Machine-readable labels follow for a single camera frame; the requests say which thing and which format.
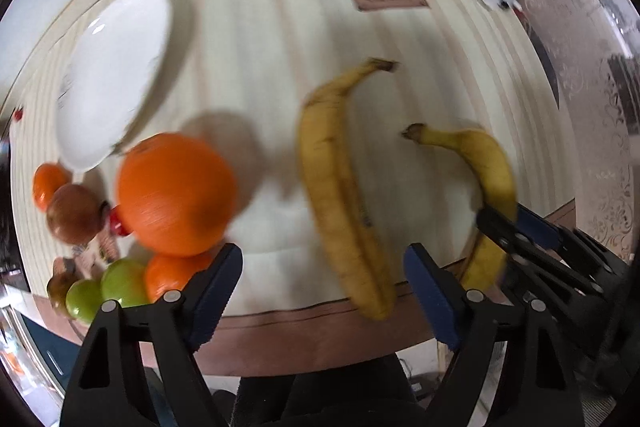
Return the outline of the short yellow banana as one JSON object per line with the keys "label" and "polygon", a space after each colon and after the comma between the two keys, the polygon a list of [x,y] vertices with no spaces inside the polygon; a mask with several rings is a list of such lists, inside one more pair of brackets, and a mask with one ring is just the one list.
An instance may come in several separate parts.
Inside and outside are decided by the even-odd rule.
{"label": "short yellow banana", "polygon": [[[410,124],[402,136],[419,145],[452,150],[471,169],[480,186],[483,206],[514,220],[518,213],[516,181],[510,161],[501,145],[480,129],[442,131],[427,124]],[[487,291],[498,281],[506,263],[503,247],[484,232],[477,234],[474,248],[465,261],[459,281],[464,289]]]}

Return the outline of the green apple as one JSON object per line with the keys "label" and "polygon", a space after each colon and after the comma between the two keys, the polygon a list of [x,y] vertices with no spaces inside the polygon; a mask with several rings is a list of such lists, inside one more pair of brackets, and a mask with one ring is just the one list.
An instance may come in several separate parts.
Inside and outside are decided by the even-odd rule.
{"label": "green apple", "polygon": [[129,258],[111,263],[101,277],[104,300],[115,300],[123,308],[144,306],[149,303],[144,286],[144,266]]}
{"label": "green apple", "polygon": [[79,280],[67,291],[65,304],[73,319],[89,325],[103,303],[101,286],[95,280]]}

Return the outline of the dark brown apple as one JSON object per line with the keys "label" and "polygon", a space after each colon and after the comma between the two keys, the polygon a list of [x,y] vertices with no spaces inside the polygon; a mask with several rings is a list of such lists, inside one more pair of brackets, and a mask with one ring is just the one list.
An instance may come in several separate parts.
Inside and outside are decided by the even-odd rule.
{"label": "dark brown apple", "polygon": [[62,317],[70,317],[66,307],[66,295],[78,281],[79,277],[75,273],[61,272],[54,274],[47,283],[47,294],[51,306]]}

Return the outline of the small mandarin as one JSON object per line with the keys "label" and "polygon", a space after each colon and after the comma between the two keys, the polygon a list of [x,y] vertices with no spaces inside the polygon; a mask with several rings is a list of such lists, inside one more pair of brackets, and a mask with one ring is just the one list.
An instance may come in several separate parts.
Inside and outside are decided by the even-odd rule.
{"label": "small mandarin", "polygon": [[143,272],[143,283],[150,303],[166,291],[182,291],[195,273],[206,270],[216,257],[215,251],[191,257],[155,255]]}
{"label": "small mandarin", "polygon": [[32,178],[32,198],[36,207],[46,211],[58,189],[70,183],[70,174],[60,165],[45,162],[41,164]]}

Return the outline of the red brown apple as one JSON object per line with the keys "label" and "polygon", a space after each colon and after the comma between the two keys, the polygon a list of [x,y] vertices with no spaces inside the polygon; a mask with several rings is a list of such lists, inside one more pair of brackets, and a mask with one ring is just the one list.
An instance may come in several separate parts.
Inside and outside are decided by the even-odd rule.
{"label": "red brown apple", "polygon": [[102,202],[87,187],[67,183],[55,191],[46,220],[60,242],[85,245],[103,229]]}

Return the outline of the large orange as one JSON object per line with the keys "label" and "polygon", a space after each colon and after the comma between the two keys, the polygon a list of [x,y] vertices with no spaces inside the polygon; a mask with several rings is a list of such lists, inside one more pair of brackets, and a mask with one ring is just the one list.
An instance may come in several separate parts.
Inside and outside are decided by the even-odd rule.
{"label": "large orange", "polygon": [[191,257],[218,244],[238,202],[238,181],[207,143],[159,133],[134,146],[116,180],[125,228],[154,253]]}

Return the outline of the long spotted banana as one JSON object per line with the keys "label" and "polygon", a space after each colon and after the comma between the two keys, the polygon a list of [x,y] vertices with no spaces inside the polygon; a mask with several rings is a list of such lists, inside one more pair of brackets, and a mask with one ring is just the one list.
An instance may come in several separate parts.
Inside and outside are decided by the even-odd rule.
{"label": "long spotted banana", "polygon": [[396,288],[352,167],[347,102],[357,84],[396,65],[370,57],[317,88],[300,111],[297,127],[300,177],[326,259],[352,304],[373,321],[390,317]]}

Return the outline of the cat print mat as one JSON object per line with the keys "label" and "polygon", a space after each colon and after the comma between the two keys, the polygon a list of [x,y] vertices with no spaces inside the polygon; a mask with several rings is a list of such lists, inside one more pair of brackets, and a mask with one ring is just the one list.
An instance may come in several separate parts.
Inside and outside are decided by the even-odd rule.
{"label": "cat print mat", "polygon": [[99,280],[106,268],[120,258],[115,236],[109,228],[96,234],[84,246],[73,246],[70,257],[57,257],[53,261],[53,275],[63,273],[78,279]]}

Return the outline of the small red tomato magnet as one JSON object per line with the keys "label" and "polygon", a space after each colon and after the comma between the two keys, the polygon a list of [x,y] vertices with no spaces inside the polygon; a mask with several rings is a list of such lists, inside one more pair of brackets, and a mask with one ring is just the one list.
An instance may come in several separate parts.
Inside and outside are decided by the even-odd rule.
{"label": "small red tomato magnet", "polygon": [[24,114],[24,109],[22,109],[22,108],[20,107],[20,108],[18,108],[18,109],[14,112],[14,114],[13,114],[13,119],[14,119],[15,121],[21,121],[21,120],[22,120],[22,118],[23,118],[23,114]]}

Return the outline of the white floral plate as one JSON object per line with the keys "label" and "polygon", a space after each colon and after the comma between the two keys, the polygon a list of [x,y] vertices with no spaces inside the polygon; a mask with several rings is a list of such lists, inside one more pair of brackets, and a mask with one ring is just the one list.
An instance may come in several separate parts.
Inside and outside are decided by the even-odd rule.
{"label": "white floral plate", "polygon": [[96,168],[125,138],[160,71],[173,19],[170,0],[114,0],[81,34],[56,102],[66,168]]}

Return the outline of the striped tablecloth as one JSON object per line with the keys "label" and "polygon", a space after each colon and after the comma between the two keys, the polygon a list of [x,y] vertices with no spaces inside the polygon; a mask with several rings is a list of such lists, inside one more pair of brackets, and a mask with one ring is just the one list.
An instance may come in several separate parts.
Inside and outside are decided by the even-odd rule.
{"label": "striped tablecloth", "polygon": [[[67,0],[28,54],[15,88],[23,118],[10,128],[11,195],[27,284],[43,296],[55,239],[32,201],[32,176],[62,159],[56,114],[70,61],[116,0]],[[470,265],[480,187],[465,161],[404,138],[410,124],[476,128],[508,158],[518,201],[540,215],[575,195],[558,106],[513,10],[480,0],[171,0],[175,23],[162,73],[138,121],[88,173],[108,200],[141,141],[193,135],[226,158],[239,202],[224,238],[244,270],[220,332],[200,352],[204,372],[257,375],[324,369],[420,343],[430,331],[402,269],[422,243],[440,265]],[[365,319],[326,259],[300,172],[299,128],[314,90],[371,57],[394,63],[349,93],[343,143],[364,220],[397,288],[393,314]]]}

